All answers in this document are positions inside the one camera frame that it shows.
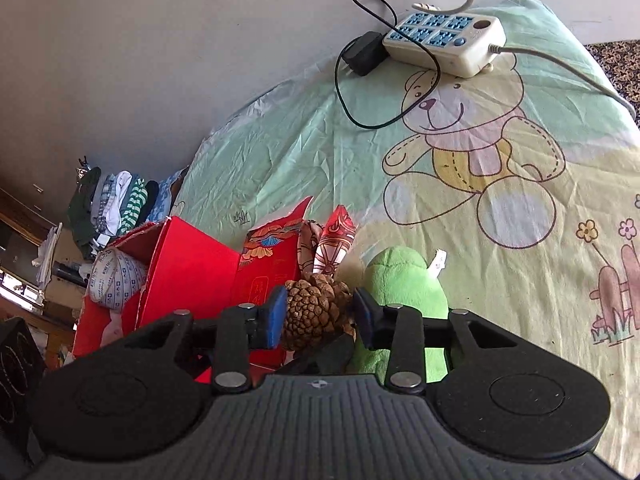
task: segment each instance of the flower print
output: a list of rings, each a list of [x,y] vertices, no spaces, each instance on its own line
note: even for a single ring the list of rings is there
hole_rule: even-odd
[[[578,230],[575,232],[575,235],[584,240],[588,244],[590,244],[593,240],[598,237],[598,230],[596,228],[596,222],[589,219],[585,222],[580,222],[578,224]]]
[[[618,234],[627,240],[631,240],[631,238],[635,238],[638,234],[636,230],[636,226],[634,225],[634,221],[631,218],[627,218],[620,222],[620,229],[618,229]]]

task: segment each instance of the bed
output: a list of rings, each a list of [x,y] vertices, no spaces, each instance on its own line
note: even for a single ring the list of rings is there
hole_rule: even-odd
[[[498,16],[508,44],[543,50],[609,84],[536,0]],[[247,228],[314,197],[307,217],[343,204],[358,226],[339,277],[360,283],[375,254],[403,244],[447,251],[451,307],[477,312],[587,369],[612,409],[597,453],[640,471],[640,135],[614,100],[545,60],[501,54],[491,73],[444,75],[404,121],[365,131],[336,99],[331,62],[267,92],[205,139],[174,206],[240,248]],[[340,71],[353,115],[379,123],[433,73],[391,59],[366,79]]]

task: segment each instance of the striped cloth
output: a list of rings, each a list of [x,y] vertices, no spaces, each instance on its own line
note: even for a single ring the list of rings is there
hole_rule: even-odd
[[[95,223],[95,230],[102,234],[107,231],[107,218],[106,218],[106,205],[111,197],[116,194],[116,176],[111,173],[104,181],[102,190],[100,193],[100,205],[98,207],[98,216]]]
[[[131,231],[135,225],[138,217],[140,216],[140,210],[146,202],[146,188],[143,178],[138,178],[131,185],[131,194],[129,195],[129,201],[124,209],[124,213],[120,216],[120,228],[118,229],[118,236],[122,236]]]

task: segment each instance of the folded clothes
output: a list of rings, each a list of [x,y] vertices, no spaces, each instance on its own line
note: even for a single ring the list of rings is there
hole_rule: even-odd
[[[107,218],[105,215],[105,209],[111,197],[115,197],[116,194],[116,176],[111,173],[108,174],[106,179],[104,180],[104,184],[102,184],[102,192],[100,194],[100,203],[98,204],[98,214],[95,219],[95,230],[99,233],[104,233],[107,231]]]
[[[140,216],[140,211],[142,210],[146,202],[146,188],[144,179],[136,179],[136,181],[130,187],[131,192],[129,194],[129,201],[127,202],[126,206],[124,206],[124,212],[120,217],[120,228],[118,229],[118,236],[122,236],[123,234],[128,233],[135,227],[136,221]]]
[[[133,192],[136,186],[136,182],[138,181],[139,178],[140,178],[139,174],[131,173],[131,181],[127,186],[127,191],[124,193],[122,202],[120,203],[120,216],[122,216],[124,214],[124,211],[127,209],[127,204],[129,203],[129,199],[131,198],[131,193]]]
[[[102,188],[107,180],[109,173],[103,173],[98,179],[98,184],[95,186],[94,198],[91,201],[91,215],[89,220],[96,230],[98,230],[98,213],[100,211],[100,200],[102,199]]]
[[[146,217],[148,222],[159,222],[164,219],[165,216],[169,215],[172,201],[171,186],[176,180],[178,180],[182,171],[183,170],[176,171],[172,176],[158,184],[158,198],[156,199],[156,204],[151,210],[151,213]]]
[[[156,205],[156,200],[158,199],[159,186],[155,180],[150,180],[149,182],[147,182],[145,184],[145,189],[146,189],[146,202],[145,202],[145,205],[143,205],[142,209],[140,210],[140,216],[136,221],[136,227],[138,227],[139,225],[142,225],[146,221],[146,217],[149,216],[149,213],[151,213],[151,210]]]
[[[95,228],[91,224],[91,205],[100,174],[100,168],[93,168],[80,179],[66,210],[74,242],[85,258],[91,254],[89,242],[94,236],[97,236]]]
[[[109,198],[104,208],[107,229],[104,232],[109,236],[116,236],[120,228],[120,207],[129,189],[131,174],[129,171],[121,171],[115,179],[115,194]]]

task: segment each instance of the power cord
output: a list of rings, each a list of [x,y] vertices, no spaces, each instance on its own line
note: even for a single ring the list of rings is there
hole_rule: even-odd
[[[438,63],[438,60],[435,58],[435,56],[431,52],[428,51],[427,48],[425,48],[425,46],[423,44],[419,43],[418,41],[415,41],[414,38],[410,38],[408,35],[406,35],[404,32],[402,32],[401,30],[399,30],[396,27],[396,25],[398,25],[398,15],[393,10],[393,7],[391,7],[391,5],[389,5],[385,0],[379,0],[379,1],[382,2],[386,6],[386,8],[389,9],[391,11],[391,13],[393,14],[393,16],[394,16],[394,24],[393,25],[391,25],[391,23],[389,23],[387,20],[385,20],[381,16],[377,15],[372,10],[367,9],[367,7],[365,7],[363,4],[361,4],[358,0],[351,0],[351,1],[354,4],[356,4],[358,7],[360,7],[362,10],[364,10],[366,13],[368,13],[371,16],[373,16],[374,18],[376,18],[379,22],[384,23],[387,27],[391,28],[396,33],[400,34],[400,36],[402,36],[406,40],[409,40],[412,43],[414,43],[417,46],[419,46],[423,51],[425,51],[431,57],[431,59],[433,60],[434,65],[436,67],[436,77],[435,77],[431,87],[415,103],[413,103],[411,106],[409,106],[407,108],[407,110],[405,110],[401,114],[396,115],[393,119],[390,119],[385,123],[381,123],[381,124],[363,124],[361,122],[358,122],[356,119],[354,119],[353,116],[351,115],[351,113],[349,112],[349,110],[347,109],[347,105],[345,104],[344,99],[342,98],[342,94],[340,93],[340,86],[338,85],[338,69],[340,68],[340,60],[342,59],[343,54],[349,49],[349,47],[351,45],[353,45],[359,38],[355,38],[354,40],[351,40],[340,51],[340,54],[338,54],[338,59],[335,61],[334,83],[335,83],[335,93],[338,95],[338,100],[340,101],[340,104],[342,105],[342,109],[344,110],[344,113],[347,115],[347,117],[349,118],[349,120],[353,124],[355,124],[357,127],[362,128],[364,130],[377,130],[379,128],[386,128],[390,124],[393,124],[396,121],[399,121],[400,119],[402,119],[405,115],[407,115],[411,110],[413,110],[415,107],[417,107],[422,101],[424,101],[435,90],[436,86],[438,86],[438,83],[440,82],[440,76],[442,75],[442,71],[440,70],[440,64]]]
[[[457,14],[458,12],[464,12],[473,4],[474,0],[466,0],[460,7],[457,9],[451,10],[440,10],[437,7],[433,7],[427,4],[413,4],[412,7],[416,10],[421,10],[422,12],[437,12],[438,14]]]
[[[568,70],[575,76],[578,76],[585,83],[600,90],[604,95],[607,95],[612,99],[616,100],[617,102],[619,102],[621,105],[623,105],[623,107],[625,107],[629,111],[629,113],[634,118],[634,120],[636,120],[636,109],[633,107],[633,105],[629,101],[627,101],[626,99],[623,99],[613,90],[607,88],[604,85],[601,85],[595,79],[592,79],[589,76],[583,74],[577,68],[574,68],[573,66],[571,66],[567,62],[564,62],[562,59],[557,58],[556,56],[552,56],[551,54],[547,54],[546,52],[540,52],[539,50],[533,50],[532,48],[523,48],[519,46],[489,45],[489,52],[493,54],[501,54],[503,52],[511,52],[512,54],[529,54],[530,56],[537,56],[537,57],[541,57],[542,59],[551,61],[552,63],[555,63],[558,66],[561,66],[565,70]]]

